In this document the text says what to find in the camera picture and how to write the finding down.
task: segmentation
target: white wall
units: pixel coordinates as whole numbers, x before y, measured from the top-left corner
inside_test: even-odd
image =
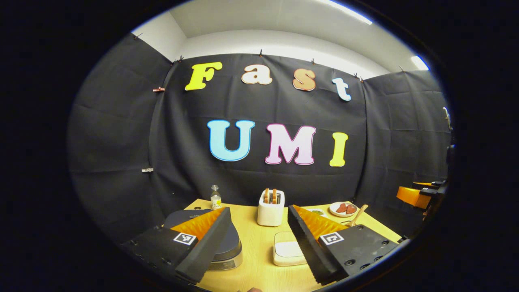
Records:
[[[178,55],[184,59],[218,54],[276,55],[311,61],[364,79],[389,73],[352,50],[302,34],[271,30],[237,30],[188,38]]]
[[[173,62],[180,57],[179,49],[186,41],[186,35],[169,11],[166,11],[132,31],[159,53]]]

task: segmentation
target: ceiling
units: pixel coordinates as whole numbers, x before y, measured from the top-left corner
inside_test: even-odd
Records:
[[[353,50],[389,72],[417,70],[416,54],[378,26],[318,0],[193,0],[170,10],[186,37],[232,30],[275,30]]]

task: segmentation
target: glass bottle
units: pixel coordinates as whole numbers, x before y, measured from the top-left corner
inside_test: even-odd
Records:
[[[214,184],[211,189],[213,190],[213,193],[211,194],[211,208],[213,210],[222,208],[222,198],[220,197],[220,194],[218,193],[218,186]]]

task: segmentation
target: spoon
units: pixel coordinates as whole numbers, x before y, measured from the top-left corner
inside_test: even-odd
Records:
[[[362,205],[362,207],[360,208],[359,212],[357,213],[357,215],[355,216],[355,218],[353,220],[351,220],[350,222],[344,224],[345,226],[348,226],[348,227],[353,227],[355,226],[355,222],[357,221],[357,219],[360,217],[360,215],[364,212],[364,210],[367,209],[367,205]]]

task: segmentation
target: ceiling light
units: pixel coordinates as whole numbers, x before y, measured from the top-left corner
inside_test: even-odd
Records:
[[[411,57],[411,61],[415,64],[416,67],[418,67],[419,70],[428,70],[429,67],[425,65],[425,63],[422,61],[422,59],[419,56]]]
[[[342,12],[346,13],[347,15],[355,17],[355,18],[357,18],[358,20],[360,20],[360,21],[362,21],[364,23],[372,24],[372,22],[368,18],[365,18],[364,16],[358,14],[357,12],[355,12],[353,10],[350,10],[350,9],[342,6],[341,4],[332,2],[330,0],[316,0],[316,1],[317,2],[321,2],[321,3],[325,3],[325,4],[328,4],[328,5],[332,6],[332,7],[334,7],[334,8],[337,8],[337,9],[341,10]]]

